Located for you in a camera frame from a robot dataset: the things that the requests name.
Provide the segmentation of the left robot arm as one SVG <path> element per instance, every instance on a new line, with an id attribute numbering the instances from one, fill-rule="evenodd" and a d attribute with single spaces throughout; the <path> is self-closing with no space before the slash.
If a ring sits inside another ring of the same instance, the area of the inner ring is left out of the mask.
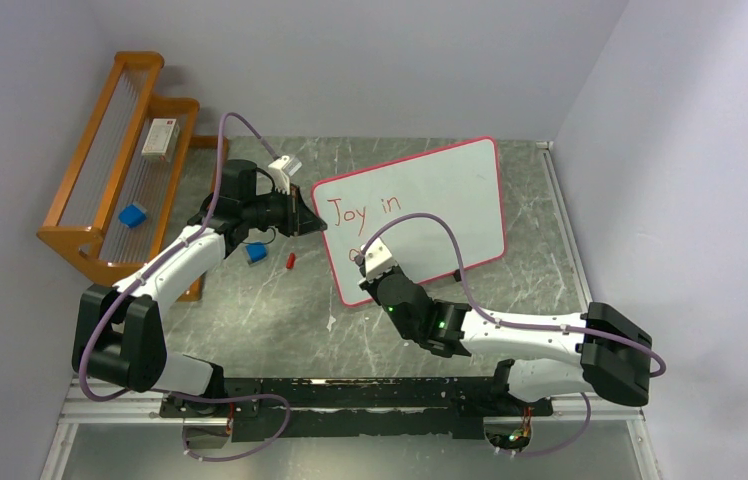
<path id="1" fill-rule="evenodd" d="M 89 379 L 118 386 L 118 394 L 175 394 L 211 416 L 227 400 L 222 367 L 170 351 L 162 320 L 204 273 L 220 265 L 251 230 L 296 237 L 326 230 L 291 181 L 298 159 L 282 156 L 262 169 L 248 160 L 225 161 L 215 187 L 178 237 L 135 273 L 111 286 L 91 285 L 81 296 L 72 367 L 83 393 L 103 401 Z"/>

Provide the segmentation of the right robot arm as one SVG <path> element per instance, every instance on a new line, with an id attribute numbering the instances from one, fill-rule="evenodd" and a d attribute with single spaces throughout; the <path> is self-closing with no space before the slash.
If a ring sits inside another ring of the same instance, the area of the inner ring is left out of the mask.
<path id="1" fill-rule="evenodd" d="M 360 288 L 383 308 L 402 339 L 430 353 L 486 355 L 506 364 L 489 391 L 500 413 L 569 393 L 595 393 L 629 407 L 649 402 L 652 338 L 609 304 L 586 312 L 523 315 L 435 300 L 393 267 Z"/>

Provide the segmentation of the red framed whiteboard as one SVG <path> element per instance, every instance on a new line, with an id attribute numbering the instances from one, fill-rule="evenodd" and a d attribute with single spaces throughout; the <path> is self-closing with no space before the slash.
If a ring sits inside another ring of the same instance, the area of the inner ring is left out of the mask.
<path id="1" fill-rule="evenodd" d="M 490 137 L 317 182 L 316 214 L 328 228 L 325 247 L 340 301 L 370 301 L 360 289 L 355 256 L 389 221 L 381 239 L 417 283 L 452 274 L 461 258 L 470 268 L 507 250 L 498 147 Z"/>

